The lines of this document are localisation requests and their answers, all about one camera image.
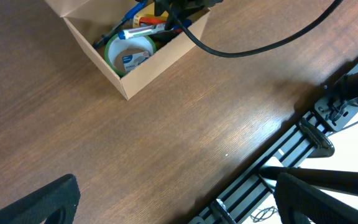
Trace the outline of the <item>yellow spiral notepad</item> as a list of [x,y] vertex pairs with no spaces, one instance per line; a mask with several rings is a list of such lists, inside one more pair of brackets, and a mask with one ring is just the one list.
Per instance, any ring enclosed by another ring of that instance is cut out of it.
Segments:
[[166,20],[168,19],[168,13],[164,12],[161,16],[154,15],[155,3],[152,2],[149,5],[145,6],[142,10],[140,10],[132,20],[132,27],[138,28],[139,26],[139,19],[141,17],[156,17],[158,19]]

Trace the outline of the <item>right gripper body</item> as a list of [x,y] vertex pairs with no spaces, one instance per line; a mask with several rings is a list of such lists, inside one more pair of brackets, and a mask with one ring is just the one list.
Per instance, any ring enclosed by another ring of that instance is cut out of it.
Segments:
[[223,0],[155,0],[154,16],[159,17],[167,12],[165,30],[172,30],[178,26],[177,20],[184,24],[183,21],[188,16],[222,2]]

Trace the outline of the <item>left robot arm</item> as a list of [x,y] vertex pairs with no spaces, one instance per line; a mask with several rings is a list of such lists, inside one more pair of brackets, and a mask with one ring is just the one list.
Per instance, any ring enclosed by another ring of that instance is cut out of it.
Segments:
[[[263,167],[276,181],[274,197],[283,223],[358,223],[358,210],[322,192],[358,196],[358,172]],[[72,223],[80,199],[76,177],[66,174],[0,210],[0,223]]]

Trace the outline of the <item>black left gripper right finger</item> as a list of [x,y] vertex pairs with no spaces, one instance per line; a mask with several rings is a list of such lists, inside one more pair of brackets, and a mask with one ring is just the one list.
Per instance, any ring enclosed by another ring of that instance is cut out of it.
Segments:
[[290,174],[278,176],[274,198],[282,223],[358,224],[358,210]]

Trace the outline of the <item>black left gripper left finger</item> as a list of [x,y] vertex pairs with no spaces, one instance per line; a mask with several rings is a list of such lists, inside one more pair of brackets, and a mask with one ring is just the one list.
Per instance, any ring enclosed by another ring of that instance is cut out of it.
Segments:
[[66,174],[0,209],[0,223],[71,224],[80,197],[76,177]]

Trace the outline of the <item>white blue marker pen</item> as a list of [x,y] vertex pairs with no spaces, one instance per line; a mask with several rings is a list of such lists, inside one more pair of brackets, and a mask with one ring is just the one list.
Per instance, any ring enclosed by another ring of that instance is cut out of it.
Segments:
[[138,28],[132,28],[132,29],[124,29],[117,33],[119,39],[121,40],[127,40],[127,39],[133,39],[137,37],[143,37],[147,35],[154,35],[159,34],[162,32],[181,32],[182,29],[180,26],[174,26],[172,29],[166,30],[165,29],[165,23],[160,23],[156,25],[150,25],[150,26],[142,26]]

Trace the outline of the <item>blue ballpoint pen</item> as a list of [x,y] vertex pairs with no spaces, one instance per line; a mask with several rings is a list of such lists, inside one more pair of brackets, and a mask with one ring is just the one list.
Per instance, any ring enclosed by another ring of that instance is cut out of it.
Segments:
[[94,49],[98,49],[106,45],[109,40],[119,31],[119,28],[123,26],[127,21],[133,19],[134,16],[146,6],[146,4],[147,0],[138,1],[138,3],[125,14],[121,21],[116,26],[114,26],[107,34],[103,34],[99,40],[95,41],[92,44],[92,47]]

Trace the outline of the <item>brown cardboard box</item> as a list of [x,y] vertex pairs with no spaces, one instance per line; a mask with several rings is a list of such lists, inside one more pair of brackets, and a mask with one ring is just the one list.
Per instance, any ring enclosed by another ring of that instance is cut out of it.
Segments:
[[107,54],[102,50],[94,49],[91,44],[101,34],[107,33],[115,26],[137,2],[126,0],[45,0],[45,2],[65,21],[83,52],[127,100],[195,46],[185,34],[179,34],[153,53],[150,59],[120,77],[113,70],[112,62],[107,61]]

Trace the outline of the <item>green tape roll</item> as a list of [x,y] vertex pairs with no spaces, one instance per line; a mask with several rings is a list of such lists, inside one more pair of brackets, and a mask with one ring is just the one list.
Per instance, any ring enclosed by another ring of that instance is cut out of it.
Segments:
[[155,43],[150,37],[121,40],[116,34],[107,43],[104,58],[107,64],[122,78],[129,73],[124,70],[122,57],[145,51],[149,52],[150,57],[157,51]]

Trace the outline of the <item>small white blue box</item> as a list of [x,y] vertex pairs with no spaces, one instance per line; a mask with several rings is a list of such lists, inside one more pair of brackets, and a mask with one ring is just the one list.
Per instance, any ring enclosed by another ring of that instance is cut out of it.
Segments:
[[150,57],[148,51],[122,57],[125,72],[130,72]]

